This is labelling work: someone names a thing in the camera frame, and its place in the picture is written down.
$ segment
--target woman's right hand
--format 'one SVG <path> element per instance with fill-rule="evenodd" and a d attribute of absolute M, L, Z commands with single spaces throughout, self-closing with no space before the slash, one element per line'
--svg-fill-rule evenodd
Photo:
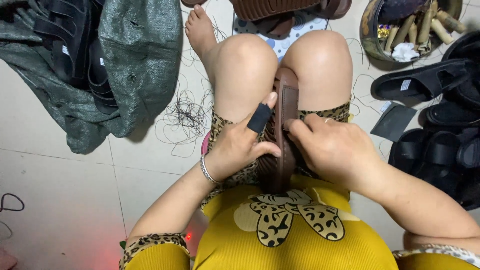
<path fill-rule="evenodd" d="M 324 179 L 357 191 L 366 184 L 368 171 L 382 162 L 372 140 L 356 124 L 309 114 L 304 121 L 289 119 L 284 124 L 307 166 Z"/>

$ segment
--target tissue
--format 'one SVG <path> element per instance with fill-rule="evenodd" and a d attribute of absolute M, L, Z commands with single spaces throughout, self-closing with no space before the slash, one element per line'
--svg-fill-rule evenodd
<path fill-rule="evenodd" d="M 393 49 L 392 57 L 398 62 L 410 62 L 412 58 L 420 54 L 413 50 L 413 43 L 400 43 Z"/>

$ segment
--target white label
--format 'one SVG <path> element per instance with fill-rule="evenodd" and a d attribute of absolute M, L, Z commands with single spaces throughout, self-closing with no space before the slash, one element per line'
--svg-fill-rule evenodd
<path fill-rule="evenodd" d="M 62 46 L 61 46 L 61 52 L 63 52 L 64 54 L 70 56 L 70 54 L 68 53 L 67 46 L 65 46 L 65 45 L 62 45 Z"/>
<path fill-rule="evenodd" d="M 385 102 L 385 104 L 382 106 L 382 108 L 380 109 L 380 111 L 381 111 L 381 112 L 385 112 L 391 104 L 392 104 L 391 101 Z"/>
<path fill-rule="evenodd" d="M 402 82 L 402 86 L 400 87 L 400 91 L 404 91 L 404 90 L 407 90 L 408 87 L 410 86 L 410 82 L 412 80 L 405 80 Z"/>

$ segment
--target leopard print fabric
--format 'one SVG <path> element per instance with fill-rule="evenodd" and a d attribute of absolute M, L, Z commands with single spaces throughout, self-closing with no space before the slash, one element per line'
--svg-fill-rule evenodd
<path fill-rule="evenodd" d="M 137 255 L 140 251 L 145 250 L 154 245 L 161 244 L 174 244 L 178 245 L 185 250 L 188 256 L 190 253 L 187 249 L 187 244 L 183 240 L 182 236 L 178 233 L 163 233 L 163 234 L 147 234 L 144 237 L 138 239 L 130 246 L 126 247 L 123 251 L 123 258 L 120 259 L 119 270 L 125 270 L 128 263 Z"/>
<path fill-rule="evenodd" d="M 475 253 L 468 251 L 466 249 L 452 246 L 452 245 L 442 245 L 442 244 L 425 244 L 418 249 L 413 250 L 396 250 L 392 254 L 395 259 L 402 257 L 408 257 L 414 254 L 420 253 L 437 253 L 437 254 L 446 254 L 454 256 L 456 258 L 462 259 L 467 263 L 480 268 L 480 256 Z"/>
<path fill-rule="evenodd" d="M 320 117 L 328 117 L 332 118 L 338 122 L 348 122 L 348 111 L 350 109 L 350 100 L 343 105 L 340 105 L 336 108 L 330 110 L 320 110 L 320 111 L 311 111 L 311 110 L 299 110 L 297 112 L 297 117 L 301 120 L 305 119 L 305 116 L 310 113 L 315 113 Z M 223 119 L 221 116 L 215 113 L 212 110 L 212 128 L 210 131 L 210 137 L 208 138 L 208 151 L 210 151 L 215 144 L 216 140 L 218 139 L 218 135 L 222 131 L 223 127 L 227 124 L 233 124 L 232 121 Z M 263 141 L 264 133 L 260 133 L 258 136 L 258 142 Z M 238 185 L 242 184 L 258 184 L 257 181 L 257 167 L 258 162 L 254 161 L 247 167 L 241 169 L 234 175 L 230 176 L 229 178 L 225 179 L 225 181 L 219 184 L 212 192 L 210 192 L 200 204 L 200 209 L 203 210 L 205 205 L 215 196 L 224 192 L 227 189 L 233 188 Z M 302 174 L 304 176 L 309 176 L 315 179 L 321 179 L 317 174 L 312 172 L 310 169 L 307 168 L 304 162 L 299 162 L 295 169 L 296 173 Z"/>

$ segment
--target woman's hand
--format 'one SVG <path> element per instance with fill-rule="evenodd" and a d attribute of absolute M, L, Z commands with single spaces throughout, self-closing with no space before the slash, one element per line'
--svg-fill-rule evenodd
<path fill-rule="evenodd" d="M 275 106 L 276 92 L 271 92 L 262 103 L 271 109 Z M 250 113 L 238 124 L 226 125 L 212 150 L 205 156 L 205 167 L 216 181 L 223 181 L 264 154 L 280 157 L 280 148 L 271 142 L 258 143 L 258 133 L 247 127 Z"/>
<path fill-rule="evenodd" d="M 312 171 L 350 190 L 361 184 L 362 172 L 381 161 L 372 140 L 356 124 L 309 114 L 304 121 L 287 120 L 284 129 Z"/>

